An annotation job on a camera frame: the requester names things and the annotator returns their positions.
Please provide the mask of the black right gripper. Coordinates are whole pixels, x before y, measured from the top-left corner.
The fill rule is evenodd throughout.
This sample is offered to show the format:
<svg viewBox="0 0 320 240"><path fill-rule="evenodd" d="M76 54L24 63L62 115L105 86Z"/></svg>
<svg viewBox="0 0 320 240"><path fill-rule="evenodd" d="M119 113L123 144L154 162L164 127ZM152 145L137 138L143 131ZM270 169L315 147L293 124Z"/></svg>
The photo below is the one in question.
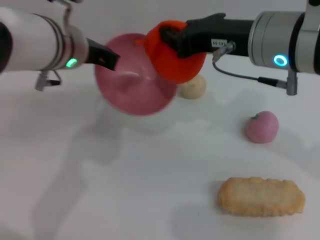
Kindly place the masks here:
<svg viewBox="0 0 320 240"><path fill-rule="evenodd" d="M173 49L179 58L198 53L212 53L224 43L234 42L232 55L247 57L253 20L226 19L225 13L188 20L183 31L173 26L161 26L160 39Z"/></svg>

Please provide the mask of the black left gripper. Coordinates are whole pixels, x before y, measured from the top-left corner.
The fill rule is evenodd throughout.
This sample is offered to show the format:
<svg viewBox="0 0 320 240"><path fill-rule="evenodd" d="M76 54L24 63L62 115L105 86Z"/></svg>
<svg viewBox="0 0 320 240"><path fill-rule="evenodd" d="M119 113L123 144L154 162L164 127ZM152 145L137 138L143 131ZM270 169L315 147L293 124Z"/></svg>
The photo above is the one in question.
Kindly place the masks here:
<svg viewBox="0 0 320 240"><path fill-rule="evenodd" d="M100 65L106 69L115 71L120 55L112 49L101 45L100 43L87 38L88 55L85 60L86 64Z"/></svg>

